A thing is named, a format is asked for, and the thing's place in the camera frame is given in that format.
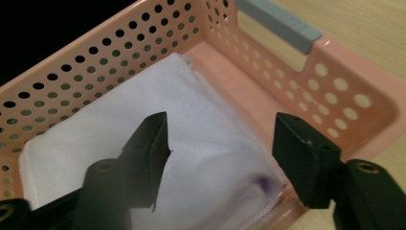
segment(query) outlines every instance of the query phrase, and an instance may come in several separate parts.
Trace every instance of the black background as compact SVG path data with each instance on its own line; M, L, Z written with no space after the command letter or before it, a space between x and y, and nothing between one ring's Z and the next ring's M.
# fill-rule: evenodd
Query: black background
M38 64L135 1L2 1L0 85Z

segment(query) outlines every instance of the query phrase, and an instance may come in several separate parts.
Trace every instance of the folded towel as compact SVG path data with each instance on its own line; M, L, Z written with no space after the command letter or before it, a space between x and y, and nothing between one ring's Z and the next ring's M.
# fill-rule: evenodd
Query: folded towel
M246 229L275 206L284 181L270 152L178 54L29 141L25 198L36 209L80 188L91 164L118 157L144 118L162 111L172 153L156 210L131 210L133 229Z

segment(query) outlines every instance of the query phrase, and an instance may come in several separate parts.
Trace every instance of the table surface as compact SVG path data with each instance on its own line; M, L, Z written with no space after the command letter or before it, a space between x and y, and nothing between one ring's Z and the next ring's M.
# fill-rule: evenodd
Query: table surface
M269 0L310 23L406 83L406 1ZM372 161L406 191L406 133ZM333 206L309 210L288 230L335 229Z

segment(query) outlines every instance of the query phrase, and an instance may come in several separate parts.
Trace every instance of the basket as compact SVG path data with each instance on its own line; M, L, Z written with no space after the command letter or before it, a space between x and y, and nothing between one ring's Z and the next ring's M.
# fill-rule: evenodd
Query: basket
M245 33L241 13L304 53L304 66ZM406 130L404 85L269 1L142 0L0 88L0 199L23 197L18 156L27 141L173 52L191 59L269 149L276 112L316 127L343 161L371 159ZM286 186L256 228L283 229L304 211Z

